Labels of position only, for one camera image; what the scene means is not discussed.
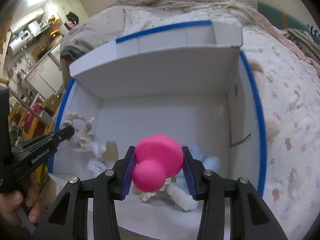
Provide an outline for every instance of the blue tape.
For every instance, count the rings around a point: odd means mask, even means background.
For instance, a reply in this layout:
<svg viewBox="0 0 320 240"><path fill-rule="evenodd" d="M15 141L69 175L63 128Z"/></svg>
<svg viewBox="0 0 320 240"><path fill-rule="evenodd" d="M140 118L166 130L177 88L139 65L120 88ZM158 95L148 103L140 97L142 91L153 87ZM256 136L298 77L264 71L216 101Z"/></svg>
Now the blue tape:
<svg viewBox="0 0 320 240"><path fill-rule="evenodd" d="M256 105L256 118L258 120L259 125L259 141L260 141L260 171L259 171L259 182L258 182L258 193L261 197L263 197L264 188L266 185L266 175L267 175L267 133L266 133L266 125L264 122L263 108L261 99L259 96L259 91L257 84L254 80L253 73L251 71L248 60L243 51L240 51L240 57L244 64L244 68L247 72L251 90L253 93L253 100Z"/></svg>
<svg viewBox="0 0 320 240"><path fill-rule="evenodd" d="M203 21L184 22L184 23L175 23L175 24L165 25L165 26L160 26L160 27L144 30L141 32L137 32L137 33L132 33L127 36L123 36L121 38L116 39L116 43L118 44L123 41L131 40L133 38L137 38L140 36L145 36L145 35L149 35L149 34L153 34L153 33L159 33L159 32L164 32L164 31L178 29L178 28L184 28L184 27L206 26L206 25L211 25L211 21L203 20Z"/></svg>
<svg viewBox="0 0 320 240"><path fill-rule="evenodd" d="M74 82L75 82L75 80L72 78L70 80L69 84L68 84L66 93L64 94L63 100L62 100L61 105L60 105L59 113L58 113L58 116L57 116L56 125L54 126L54 130L55 131L58 130L59 127L60 127L60 123L61 123L61 119L62 119L62 116L63 116L64 108L66 107L66 103L68 101L68 97L69 97L69 94L70 94L70 91L71 91L71 88L72 88ZM54 155L52 155L50 157L50 159L48 160L48 172L49 173L53 172L53 163L54 163Z"/></svg>

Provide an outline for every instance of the bed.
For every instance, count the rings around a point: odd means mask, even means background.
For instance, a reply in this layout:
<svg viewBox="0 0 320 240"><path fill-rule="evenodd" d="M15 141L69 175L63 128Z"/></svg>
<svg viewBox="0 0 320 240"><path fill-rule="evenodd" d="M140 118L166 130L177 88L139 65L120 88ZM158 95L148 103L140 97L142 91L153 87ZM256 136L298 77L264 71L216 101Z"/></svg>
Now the bed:
<svg viewBox="0 0 320 240"><path fill-rule="evenodd" d="M115 38L192 20L243 27L268 133L263 198L287 237L301 240L320 212L320 66L253 7L235 0L124 0L77 25L61 44L64 83L69 64Z"/></svg>

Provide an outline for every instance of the metal screw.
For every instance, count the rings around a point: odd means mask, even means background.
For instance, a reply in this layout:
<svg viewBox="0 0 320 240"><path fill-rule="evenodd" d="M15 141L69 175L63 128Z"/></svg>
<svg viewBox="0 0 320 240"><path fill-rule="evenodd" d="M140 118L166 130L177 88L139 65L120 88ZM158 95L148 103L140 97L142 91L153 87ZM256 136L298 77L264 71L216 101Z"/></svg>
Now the metal screw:
<svg viewBox="0 0 320 240"><path fill-rule="evenodd" d="M113 170L106 170L105 174L107 176L112 176L113 174L115 174L115 172Z"/></svg>
<svg viewBox="0 0 320 240"><path fill-rule="evenodd" d="M211 176L213 174L213 171L212 170L204 170L203 174L206 176Z"/></svg>
<svg viewBox="0 0 320 240"><path fill-rule="evenodd" d="M243 183L243 184L247 184L248 181L249 181L246 177L241 177L239 180L240 180L240 182Z"/></svg>
<svg viewBox="0 0 320 240"><path fill-rule="evenodd" d="M72 184L75 184L78 181L77 177L72 177L71 179L69 179L69 182Z"/></svg>

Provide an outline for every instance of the orange stripe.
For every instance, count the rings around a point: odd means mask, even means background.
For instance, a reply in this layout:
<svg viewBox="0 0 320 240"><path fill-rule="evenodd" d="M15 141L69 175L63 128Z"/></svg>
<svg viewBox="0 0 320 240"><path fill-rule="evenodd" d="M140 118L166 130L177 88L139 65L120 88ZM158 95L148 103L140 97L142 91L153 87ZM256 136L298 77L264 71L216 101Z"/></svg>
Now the orange stripe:
<svg viewBox="0 0 320 240"><path fill-rule="evenodd" d="M287 13L282 12L282 28L287 29L288 28L288 23L287 23Z"/></svg>

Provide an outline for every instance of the pink toy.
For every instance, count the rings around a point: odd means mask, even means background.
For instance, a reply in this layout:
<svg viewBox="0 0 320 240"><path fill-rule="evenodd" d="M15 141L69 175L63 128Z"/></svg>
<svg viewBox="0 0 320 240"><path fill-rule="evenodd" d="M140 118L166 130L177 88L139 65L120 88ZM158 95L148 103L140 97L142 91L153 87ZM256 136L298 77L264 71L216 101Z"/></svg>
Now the pink toy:
<svg viewBox="0 0 320 240"><path fill-rule="evenodd" d="M179 173L183 166L183 151L180 145L165 135L153 135L143 139L135 148L137 166L132 180L144 192L162 188L165 179Z"/></svg>

